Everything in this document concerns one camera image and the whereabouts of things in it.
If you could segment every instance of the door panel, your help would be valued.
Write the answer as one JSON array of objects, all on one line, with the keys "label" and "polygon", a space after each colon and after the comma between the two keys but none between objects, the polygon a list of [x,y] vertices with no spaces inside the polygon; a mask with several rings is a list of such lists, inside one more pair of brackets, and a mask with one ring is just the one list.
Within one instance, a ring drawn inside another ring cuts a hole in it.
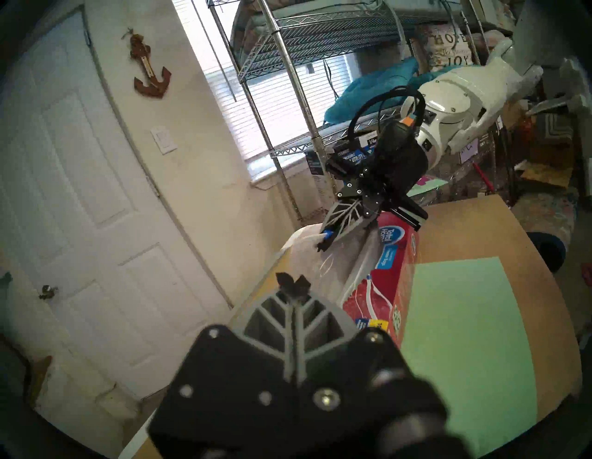
[{"label": "door panel", "polygon": [[16,63],[1,97],[2,244],[39,289],[59,287],[48,304],[88,358],[138,397],[161,389],[229,308],[150,189],[80,14]]}]

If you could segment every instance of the table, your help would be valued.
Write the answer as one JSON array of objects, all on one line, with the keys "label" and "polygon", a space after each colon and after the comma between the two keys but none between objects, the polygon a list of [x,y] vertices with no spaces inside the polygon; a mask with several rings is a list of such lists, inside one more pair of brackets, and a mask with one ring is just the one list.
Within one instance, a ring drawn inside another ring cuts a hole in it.
[{"label": "table", "polygon": [[[499,196],[437,204],[426,210],[429,218],[419,233],[419,263],[500,258],[529,340],[540,421],[581,388],[578,345],[555,279]],[[285,257],[280,254],[250,298],[276,288],[275,273],[284,270],[285,264]],[[146,439],[146,425],[120,459],[160,458]]]}]

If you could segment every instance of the wooden anchor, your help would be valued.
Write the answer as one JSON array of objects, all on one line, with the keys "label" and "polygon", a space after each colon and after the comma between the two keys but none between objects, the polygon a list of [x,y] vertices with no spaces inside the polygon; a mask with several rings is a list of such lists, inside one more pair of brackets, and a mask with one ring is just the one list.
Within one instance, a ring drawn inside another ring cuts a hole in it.
[{"label": "wooden anchor", "polygon": [[171,73],[166,67],[162,68],[162,79],[158,81],[152,66],[150,65],[150,46],[143,43],[144,37],[139,34],[132,34],[130,37],[131,51],[130,55],[141,63],[150,84],[144,86],[144,83],[139,78],[134,78],[134,87],[140,94],[151,97],[158,97],[162,99],[167,88],[169,87]]}]

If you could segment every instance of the light green paper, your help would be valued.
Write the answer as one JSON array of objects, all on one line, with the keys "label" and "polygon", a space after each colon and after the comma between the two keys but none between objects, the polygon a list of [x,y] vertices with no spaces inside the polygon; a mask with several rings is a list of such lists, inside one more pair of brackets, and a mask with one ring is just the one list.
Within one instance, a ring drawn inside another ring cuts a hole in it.
[{"label": "light green paper", "polygon": [[536,423],[530,346],[499,258],[416,265],[401,352],[474,456]]},{"label": "light green paper", "polygon": [[433,178],[432,180],[428,180],[425,185],[413,185],[411,190],[407,193],[407,196],[415,196],[416,194],[425,193],[426,191],[433,190],[434,188],[441,187],[442,185],[446,185],[448,182],[446,180],[442,180],[440,178]]}]

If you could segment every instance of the window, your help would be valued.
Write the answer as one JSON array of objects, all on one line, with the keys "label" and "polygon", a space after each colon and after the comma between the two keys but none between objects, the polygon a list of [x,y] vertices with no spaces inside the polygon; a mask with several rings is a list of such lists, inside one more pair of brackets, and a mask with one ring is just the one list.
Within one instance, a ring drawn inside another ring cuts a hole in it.
[{"label": "window", "polygon": [[[236,72],[230,62],[230,56],[226,52],[206,1],[194,0],[194,2],[224,73],[230,82],[236,101],[226,84],[191,0],[173,0],[189,42],[218,101],[234,141],[243,155],[249,173],[253,179],[260,178],[274,170],[274,164],[266,153],[267,147],[263,136],[257,122],[255,122],[253,112],[239,84]],[[239,2],[235,2],[216,7],[226,36],[229,38],[239,4]],[[352,81],[345,57],[331,57],[326,59],[326,63],[331,69],[333,87],[340,95]],[[310,67],[310,65],[299,66],[297,72],[316,125],[320,126],[323,124],[325,111],[334,103],[334,95],[323,69],[323,62],[317,61],[312,64],[313,73],[310,73]],[[299,137],[308,131],[285,70],[248,80],[247,83],[274,146]],[[302,157],[303,154],[289,155],[280,158],[280,163],[285,167]]]}]

